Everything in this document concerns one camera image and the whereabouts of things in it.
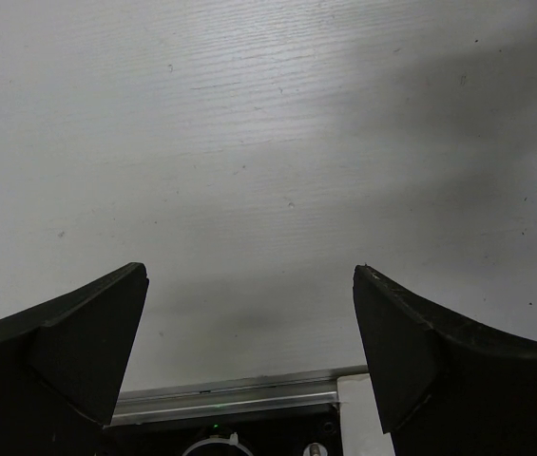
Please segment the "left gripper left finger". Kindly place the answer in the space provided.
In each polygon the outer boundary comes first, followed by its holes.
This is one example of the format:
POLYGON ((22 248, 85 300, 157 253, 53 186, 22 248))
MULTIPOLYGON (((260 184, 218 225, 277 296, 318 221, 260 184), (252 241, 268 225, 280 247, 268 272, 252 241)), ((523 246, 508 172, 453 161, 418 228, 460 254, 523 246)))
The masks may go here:
POLYGON ((0 455, 93 455, 110 424, 149 286, 131 262, 0 319, 0 455))

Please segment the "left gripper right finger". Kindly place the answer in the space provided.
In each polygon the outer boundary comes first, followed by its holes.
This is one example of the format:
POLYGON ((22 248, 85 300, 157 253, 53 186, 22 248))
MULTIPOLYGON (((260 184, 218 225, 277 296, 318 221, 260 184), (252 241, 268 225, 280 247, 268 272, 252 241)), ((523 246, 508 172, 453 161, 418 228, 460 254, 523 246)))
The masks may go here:
POLYGON ((354 305, 383 431, 398 455, 537 455, 537 341, 359 265, 354 305))

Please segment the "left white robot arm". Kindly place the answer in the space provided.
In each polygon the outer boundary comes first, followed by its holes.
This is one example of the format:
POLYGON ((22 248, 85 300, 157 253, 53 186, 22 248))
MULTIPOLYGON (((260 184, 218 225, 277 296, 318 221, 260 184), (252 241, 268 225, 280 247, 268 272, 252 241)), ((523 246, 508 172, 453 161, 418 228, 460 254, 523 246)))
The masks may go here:
MULTIPOLYGON (((0 319, 0 455, 342 455, 344 376, 121 399, 149 281, 130 263, 0 319)), ((397 455, 537 455, 537 341, 366 265, 353 296, 373 407, 397 455)))

